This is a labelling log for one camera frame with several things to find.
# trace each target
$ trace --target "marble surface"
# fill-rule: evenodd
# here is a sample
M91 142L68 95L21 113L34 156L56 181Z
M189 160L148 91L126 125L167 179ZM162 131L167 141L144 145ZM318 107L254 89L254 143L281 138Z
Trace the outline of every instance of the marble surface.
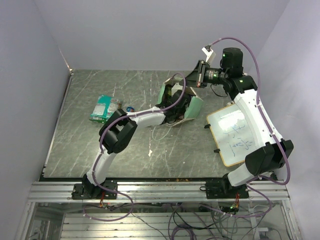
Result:
M75 70L57 127L44 176L82 177L91 167L99 148L102 123L89 116L101 94L123 101L123 108L149 109L158 100L162 83L175 71ZM222 87L216 92L224 95ZM204 100L199 116L172 127L139 129L129 146L114 159L108 177L222 177L238 166L224 166L211 131L204 129L206 116L226 106L229 97L214 95L209 87L196 89Z

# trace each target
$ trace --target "green box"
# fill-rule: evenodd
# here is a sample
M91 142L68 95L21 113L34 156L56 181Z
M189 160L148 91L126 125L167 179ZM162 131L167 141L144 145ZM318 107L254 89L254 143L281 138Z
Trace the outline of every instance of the green box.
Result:
M173 88L175 88L175 90L182 90L183 86L179 85L180 81L181 81L181 79L171 79L171 78L166 80L161 86L157 103L158 104L161 103L162 96L164 95L166 85L168 85L168 84L174 85ZM183 119L178 119L177 121L175 121L175 123L170 124L170 126L179 125L179 124L182 124L186 121L195 119L199 115L201 107L204 104L204 101L197 95L197 93L195 92L195 90L192 87L187 86L185 88L185 92L192 96L189 107L186 109L184 116L183 116Z

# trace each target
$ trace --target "white wall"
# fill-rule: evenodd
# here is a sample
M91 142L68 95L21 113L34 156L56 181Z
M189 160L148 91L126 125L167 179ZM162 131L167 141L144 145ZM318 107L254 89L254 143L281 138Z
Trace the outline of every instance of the white wall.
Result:
M287 188L306 240L319 239L319 9L318 0L291 0L258 56L263 104L294 144Z
M0 235L14 238L70 72L32 0L0 1Z
M288 1L35 0L69 66L103 70L192 70L202 47L226 36L258 54ZM217 44L216 66L231 45Z

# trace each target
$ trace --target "metal frame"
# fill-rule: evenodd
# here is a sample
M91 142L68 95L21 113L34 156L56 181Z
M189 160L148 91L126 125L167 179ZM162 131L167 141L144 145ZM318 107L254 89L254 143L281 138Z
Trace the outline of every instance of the metal frame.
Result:
M37 203L99 203L99 199L73 200L71 193L74 184L81 182L35 182L32 184L29 202ZM230 199L207 199L206 193L200 191L205 181L149 181L132 182L118 181L118 191L129 195L135 203L180 203L180 202L234 202ZM253 181L249 184L254 189L264 193L271 201L289 200L286 186L277 185L271 181ZM249 198L242 202L265 201L259 193L248 190ZM129 203L130 200L118 194L109 203Z
M20 222L16 235L16 240L26 239L30 230L30 223L33 221L35 209L38 203L79 203L97 204L99 199L73 200L71 193L74 184L79 181L38 181L32 184L27 204ZM200 191L205 181L118 181L118 190L128 194L135 203L213 203L213 202L234 202L234 198L229 199L207 199L206 193ZM277 185L271 181L253 181L250 186L261 191L271 201L282 203L282 214L288 226L288 234L292 240L301 238L301 231L295 214L292 210L290 196L286 186ZM248 203L266 202L266 199L259 193L248 190L249 198L242 198L240 202ZM108 200L109 203L120 204L129 203L130 201L118 194L114 200ZM256 219L250 218L252 226L257 222ZM258 228L257 232L266 231L264 228Z

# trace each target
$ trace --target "whiteboard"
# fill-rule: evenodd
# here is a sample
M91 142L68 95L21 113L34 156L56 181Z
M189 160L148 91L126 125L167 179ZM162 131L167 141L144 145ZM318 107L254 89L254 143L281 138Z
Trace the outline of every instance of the whiteboard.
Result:
M245 116L236 104L209 114L206 120L225 166L243 162L257 149Z

